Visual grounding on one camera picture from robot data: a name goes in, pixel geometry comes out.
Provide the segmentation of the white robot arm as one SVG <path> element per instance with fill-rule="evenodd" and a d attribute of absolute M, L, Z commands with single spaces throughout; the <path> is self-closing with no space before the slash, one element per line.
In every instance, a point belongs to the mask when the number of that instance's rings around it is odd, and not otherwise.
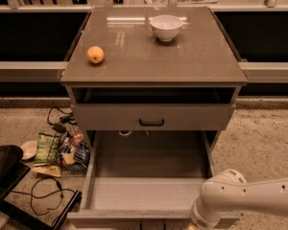
<path fill-rule="evenodd" d="M 222 213 L 241 210 L 288 218 L 288 177 L 248 183 L 240 172 L 224 170 L 202 184 L 190 218 L 200 230 L 211 230 Z"/>

